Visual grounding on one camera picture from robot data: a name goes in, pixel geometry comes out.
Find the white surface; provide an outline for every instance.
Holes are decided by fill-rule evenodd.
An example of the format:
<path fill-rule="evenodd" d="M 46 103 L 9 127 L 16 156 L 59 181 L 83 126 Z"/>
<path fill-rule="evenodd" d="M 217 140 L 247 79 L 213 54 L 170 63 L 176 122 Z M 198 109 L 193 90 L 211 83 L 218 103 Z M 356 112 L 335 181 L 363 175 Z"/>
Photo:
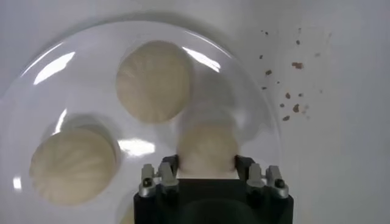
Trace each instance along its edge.
<path fill-rule="evenodd" d="M 117 16 L 178 24 L 228 46 L 268 86 L 274 105 L 286 103 L 279 120 L 297 101 L 310 106 L 310 120 L 293 115 L 280 124 L 296 223 L 390 222 L 388 0 L 3 0 L 0 90 L 68 33 Z M 295 70 L 293 61 L 305 69 Z"/>
<path fill-rule="evenodd" d="M 153 40 L 187 51 L 194 75 L 191 99 L 182 112 L 150 125 L 126 111 L 115 83 L 121 59 Z M 115 223 L 126 208 L 121 202 L 132 202 L 124 198 L 137 190 L 143 164 L 157 168 L 164 156 L 175 154 L 184 130 L 201 122 L 229 122 L 240 154 L 264 166 L 278 163 L 276 123 L 260 90 L 217 45 L 179 27 L 141 21 L 104 24 L 70 36 L 33 61 L 2 98 L 2 221 Z M 34 191 L 30 161 L 42 141 L 73 127 L 92 128 L 112 142 L 120 155 L 118 173 L 96 198 L 76 207 L 56 206 Z"/>

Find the dumpling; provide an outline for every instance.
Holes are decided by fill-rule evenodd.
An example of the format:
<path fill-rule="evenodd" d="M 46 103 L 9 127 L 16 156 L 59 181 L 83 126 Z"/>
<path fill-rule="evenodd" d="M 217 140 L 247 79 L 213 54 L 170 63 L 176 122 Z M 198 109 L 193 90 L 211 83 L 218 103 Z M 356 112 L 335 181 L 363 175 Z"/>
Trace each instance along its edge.
<path fill-rule="evenodd" d="M 57 133 L 35 151 L 30 177 L 39 195 L 58 205 L 78 205 L 103 191 L 115 174 L 111 144 L 95 132 Z"/>
<path fill-rule="evenodd" d="M 191 73 L 191 61 L 184 50 L 172 43 L 151 41 L 120 64 L 116 94 L 138 120 L 164 122 L 188 102 Z"/>

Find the white table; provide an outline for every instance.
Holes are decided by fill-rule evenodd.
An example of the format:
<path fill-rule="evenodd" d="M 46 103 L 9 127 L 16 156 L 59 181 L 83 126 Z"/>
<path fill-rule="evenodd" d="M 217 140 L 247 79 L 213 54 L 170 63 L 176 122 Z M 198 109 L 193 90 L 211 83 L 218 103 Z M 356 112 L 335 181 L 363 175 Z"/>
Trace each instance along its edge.
<path fill-rule="evenodd" d="M 199 32 L 234 53 L 267 87 L 280 121 L 280 165 L 296 199 L 296 223 L 390 222 L 388 0 L 3 0 L 0 96 L 48 46 L 121 19 Z M 292 111 L 296 103 L 301 110 L 308 105 L 306 115 Z M 290 120 L 282 121 L 286 115 Z"/>

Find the brown crumb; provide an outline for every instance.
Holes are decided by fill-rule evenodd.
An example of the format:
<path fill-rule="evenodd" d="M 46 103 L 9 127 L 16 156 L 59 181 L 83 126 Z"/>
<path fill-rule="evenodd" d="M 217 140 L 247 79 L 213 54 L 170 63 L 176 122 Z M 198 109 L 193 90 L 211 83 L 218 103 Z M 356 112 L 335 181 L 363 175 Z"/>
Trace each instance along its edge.
<path fill-rule="evenodd" d="M 299 104 L 295 104 L 294 108 L 292 108 L 293 112 L 299 113 Z"/>
<path fill-rule="evenodd" d="M 291 65 L 294 66 L 296 69 L 302 69 L 303 68 L 303 63 L 292 62 Z"/>

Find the screw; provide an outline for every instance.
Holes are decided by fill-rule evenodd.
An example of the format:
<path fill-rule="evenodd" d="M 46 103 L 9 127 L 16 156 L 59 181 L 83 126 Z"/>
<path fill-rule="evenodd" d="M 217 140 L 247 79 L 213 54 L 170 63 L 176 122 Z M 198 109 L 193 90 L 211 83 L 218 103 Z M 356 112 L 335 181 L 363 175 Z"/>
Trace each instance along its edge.
<path fill-rule="evenodd" d="M 275 180 L 275 187 L 277 188 L 284 188 L 286 186 L 285 181 L 282 179 L 276 179 Z"/>
<path fill-rule="evenodd" d="M 144 187 L 150 187 L 150 186 L 152 186 L 152 179 L 151 179 L 151 178 L 145 178 L 145 179 L 142 181 L 142 186 L 144 186 Z"/>

